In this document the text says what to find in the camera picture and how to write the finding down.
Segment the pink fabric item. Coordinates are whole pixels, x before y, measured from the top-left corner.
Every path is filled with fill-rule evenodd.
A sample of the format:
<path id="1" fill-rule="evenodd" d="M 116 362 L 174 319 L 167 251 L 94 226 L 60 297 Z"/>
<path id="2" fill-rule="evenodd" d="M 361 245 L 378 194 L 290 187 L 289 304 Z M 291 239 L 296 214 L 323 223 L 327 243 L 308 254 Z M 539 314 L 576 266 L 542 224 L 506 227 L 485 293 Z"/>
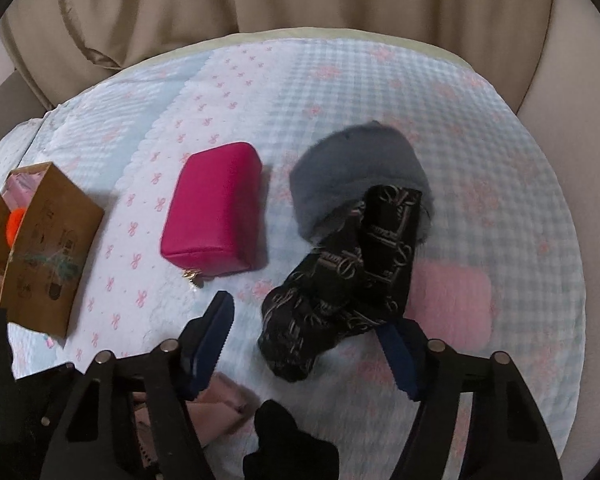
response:
<path id="1" fill-rule="evenodd" d="M 146 405 L 146 394 L 134 393 L 134 416 L 140 457 L 148 468 L 158 464 L 158 455 Z M 222 373 L 214 373 L 207 389 L 195 400 L 187 401 L 186 408 L 200 445 L 204 448 L 212 441 L 240 428 L 257 409 L 258 397 L 246 387 L 233 382 Z"/>

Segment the light pink cloth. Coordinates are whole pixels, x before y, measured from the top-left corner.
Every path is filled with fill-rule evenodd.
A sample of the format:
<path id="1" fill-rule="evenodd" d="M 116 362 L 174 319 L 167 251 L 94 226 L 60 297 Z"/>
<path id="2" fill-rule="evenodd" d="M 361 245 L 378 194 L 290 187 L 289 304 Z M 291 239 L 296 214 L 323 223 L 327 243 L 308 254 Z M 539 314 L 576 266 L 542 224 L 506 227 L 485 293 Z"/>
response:
<path id="1" fill-rule="evenodd" d="M 481 351 L 492 334 L 490 278 L 471 266 L 417 260 L 404 316 L 428 338 L 460 351 Z"/>

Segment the black patterned sock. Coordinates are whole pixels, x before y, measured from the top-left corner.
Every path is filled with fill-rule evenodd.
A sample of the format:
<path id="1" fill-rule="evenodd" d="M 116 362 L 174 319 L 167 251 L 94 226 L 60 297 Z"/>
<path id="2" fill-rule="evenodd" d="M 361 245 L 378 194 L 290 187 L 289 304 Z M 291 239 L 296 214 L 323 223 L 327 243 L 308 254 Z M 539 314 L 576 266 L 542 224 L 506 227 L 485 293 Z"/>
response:
<path id="1" fill-rule="evenodd" d="M 308 378 L 341 341 L 402 318 L 422 193 L 375 185 L 262 302 L 258 348 L 275 376 Z"/>

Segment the orange pompom toy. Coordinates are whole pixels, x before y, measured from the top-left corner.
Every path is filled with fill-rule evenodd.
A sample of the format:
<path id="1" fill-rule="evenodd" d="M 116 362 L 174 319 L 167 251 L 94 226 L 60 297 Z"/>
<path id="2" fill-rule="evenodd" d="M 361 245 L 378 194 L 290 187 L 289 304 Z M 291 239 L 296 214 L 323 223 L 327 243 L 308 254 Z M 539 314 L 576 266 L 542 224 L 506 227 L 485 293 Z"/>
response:
<path id="1" fill-rule="evenodd" d="M 7 246 L 9 248 L 12 248 L 12 246 L 14 246 L 15 239 L 18 235 L 18 231 L 20 229 L 23 217 L 26 214 L 26 212 L 26 207 L 19 207 L 12 210 L 9 213 L 5 226 L 5 238 Z"/>

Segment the grey fleece cloth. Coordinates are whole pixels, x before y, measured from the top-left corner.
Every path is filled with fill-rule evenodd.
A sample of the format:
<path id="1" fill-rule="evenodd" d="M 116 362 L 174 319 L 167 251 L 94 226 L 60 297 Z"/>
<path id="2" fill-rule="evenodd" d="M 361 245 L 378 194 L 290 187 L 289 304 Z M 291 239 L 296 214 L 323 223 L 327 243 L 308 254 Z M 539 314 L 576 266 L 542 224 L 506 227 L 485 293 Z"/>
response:
<path id="1" fill-rule="evenodd" d="M 428 177 L 406 136 L 380 122 L 334 132 L 296 162 L 289 189 L 300 236 L 317 242 L 334 232 L 375 185 L 422 193 L 417 241 L 423 243 L 434 218 Z"/>

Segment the cardboard box with pink lining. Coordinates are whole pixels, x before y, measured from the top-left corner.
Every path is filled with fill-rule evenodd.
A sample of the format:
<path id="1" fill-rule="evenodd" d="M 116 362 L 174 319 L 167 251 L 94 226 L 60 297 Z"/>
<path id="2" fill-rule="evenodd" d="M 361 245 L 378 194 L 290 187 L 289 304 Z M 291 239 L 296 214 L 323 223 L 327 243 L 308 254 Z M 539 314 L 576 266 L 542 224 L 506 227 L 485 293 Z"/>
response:
<path id="1" fill-rule="evenodd" d="M 9 213 L 26 207 L 14 246 Z M 64 339 L 104 210 L 55 164 L 12 170 L 0 186 L 0 310 L 9 322 Z"/>

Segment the blue pink patterned bedspread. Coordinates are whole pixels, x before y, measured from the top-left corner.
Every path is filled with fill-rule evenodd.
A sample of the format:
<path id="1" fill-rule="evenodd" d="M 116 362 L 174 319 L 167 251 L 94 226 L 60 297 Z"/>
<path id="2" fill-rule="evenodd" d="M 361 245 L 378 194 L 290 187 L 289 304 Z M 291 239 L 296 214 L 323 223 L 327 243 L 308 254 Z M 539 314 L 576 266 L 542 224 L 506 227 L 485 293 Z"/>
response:
<path id="1" fill-rule="evenodd" d="M 67 340 L 9 326 L 16 376 L 68 361 L 85 370 L 102 349 L 146 352 L 224 289 L 236 316 L 219 370 L 334 442 L 342 478 L 388 478 L 417 406 L 396 388 L 374 335 L 329 351 L 298 384 L 275 377 L 257 348 L 262 300 L 309 251 L 292 209 L 292 167 L 325 136 L 375 121 L 405 134 L 429 178 L 434 222 L 419 260 L 471 266 L 490 278 L 491 339 L 481 351 L 460 352 L 508 352 L 555 448 L 565 447 L 584 360 L 576 229 L 543 152 L 486 80 L 401 88 L 286 80 L 204 92 L 181 81 L 140 88 L 109 79 L 0 142 L 0 186 L 9 170 L 52 162 L 105 211 Z M 160 256 L 164 219 L 186 159 L 236 141 L 253 145 L 263 162 L 268 262 L 196 289 Z"/>

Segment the beige curtain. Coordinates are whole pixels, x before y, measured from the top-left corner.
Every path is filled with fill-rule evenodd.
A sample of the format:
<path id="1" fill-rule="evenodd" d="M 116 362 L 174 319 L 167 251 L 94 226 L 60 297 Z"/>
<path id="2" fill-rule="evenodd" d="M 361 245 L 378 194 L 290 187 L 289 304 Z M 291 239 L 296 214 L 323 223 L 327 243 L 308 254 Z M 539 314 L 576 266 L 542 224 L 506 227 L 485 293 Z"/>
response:
<path id="1" fill-rule="evenodd" d="M 352 28 L 464 58 L 518 107 L 553 0 L 14 0 L 0 21 L 16 69 L 46 107 L 154 55 L 236 32 Z"/>

